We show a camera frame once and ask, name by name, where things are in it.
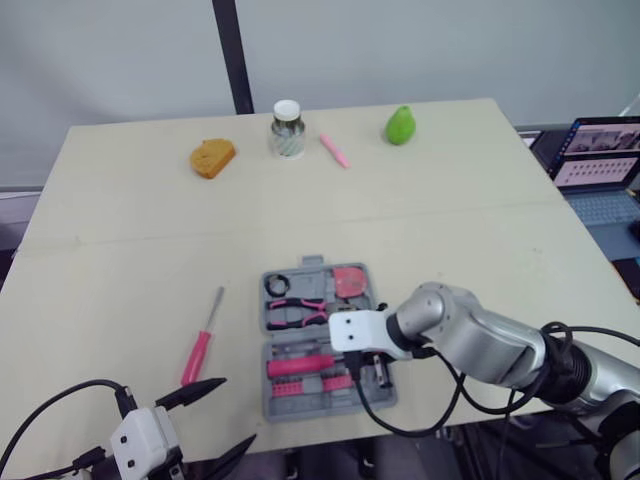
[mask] glass jar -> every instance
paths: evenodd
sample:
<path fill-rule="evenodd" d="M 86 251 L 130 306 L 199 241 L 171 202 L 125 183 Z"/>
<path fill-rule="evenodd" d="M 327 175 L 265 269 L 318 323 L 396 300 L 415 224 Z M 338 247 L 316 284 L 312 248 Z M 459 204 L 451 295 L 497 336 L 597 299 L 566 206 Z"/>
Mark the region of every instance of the glass jar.
<path fill-rule="evenodd" d="M 300 118 L 300 104 L 294 100 L 280 100 L 273 106 L 271 146 L 276 155 L 298 159 L 304 154 L 304 122 Z"/>

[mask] laptop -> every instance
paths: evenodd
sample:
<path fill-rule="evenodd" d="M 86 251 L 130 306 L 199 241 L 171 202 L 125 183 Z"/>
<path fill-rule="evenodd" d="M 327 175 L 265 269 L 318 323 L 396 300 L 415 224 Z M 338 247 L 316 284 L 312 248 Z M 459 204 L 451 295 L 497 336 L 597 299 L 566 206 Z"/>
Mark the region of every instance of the laptop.
<path fill-rule="evenodd" d="M 626 191 L 640 172 L 640 117 L 579 118 L 531 146 L 607 258 L 640 256 L 629 225 L 640 203 Z"/>

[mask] bread slice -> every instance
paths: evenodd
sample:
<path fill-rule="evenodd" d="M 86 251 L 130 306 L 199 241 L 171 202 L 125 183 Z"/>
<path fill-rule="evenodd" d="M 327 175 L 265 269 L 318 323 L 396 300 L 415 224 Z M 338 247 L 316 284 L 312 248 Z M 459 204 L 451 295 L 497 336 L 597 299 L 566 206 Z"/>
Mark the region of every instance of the bread slice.
<path fill-rule="evenodd" d="M 236 154 L 233 143 L 224 138 L 204 140 L 191 154 L 191 167 L 204 178 L 213 178 Z"/>

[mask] pliers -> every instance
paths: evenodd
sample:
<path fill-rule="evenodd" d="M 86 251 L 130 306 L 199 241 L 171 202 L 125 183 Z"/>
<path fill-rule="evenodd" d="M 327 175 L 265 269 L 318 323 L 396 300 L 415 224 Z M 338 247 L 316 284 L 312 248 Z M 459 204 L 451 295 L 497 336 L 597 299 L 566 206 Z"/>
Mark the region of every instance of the pliers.
<path fill-rule="evenodd" d="M 302 328 L 307 325 L 323 325 L 327 323 L 329 315 L 332 313 L 358 309 L 358 307 L 349 303 L 325 302 L 322 298 L 291 297 L 267 302 L 267 310 L 286 307 L 309 308 L 311 310 L 317 310 L 317 312 L 300 320 L 296 320 L 295 322 L 269 322 L 267 324 L 267 330 L 286 330 L 287 328 Z"/>

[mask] tool kit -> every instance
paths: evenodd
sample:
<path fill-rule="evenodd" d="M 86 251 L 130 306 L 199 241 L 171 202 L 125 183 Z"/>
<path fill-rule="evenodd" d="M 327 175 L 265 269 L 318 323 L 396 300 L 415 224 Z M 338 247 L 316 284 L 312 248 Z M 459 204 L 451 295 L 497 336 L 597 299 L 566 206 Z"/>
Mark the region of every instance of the tool kit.
<path fill-rule="evenodd" d="M 361 263 L 325 265 L 303 257 L 300 268 L 267 272 L 260 286 L 261 328 L 271 337 L 262 363 L 264 416 L 270 422 L 362 410 L 340 352 L 331 348 L 329 315 L 375 309 L 371 279 Z M 361 382 L 372 408 L 396 403 L 383 354 L 367 354 Z"/>

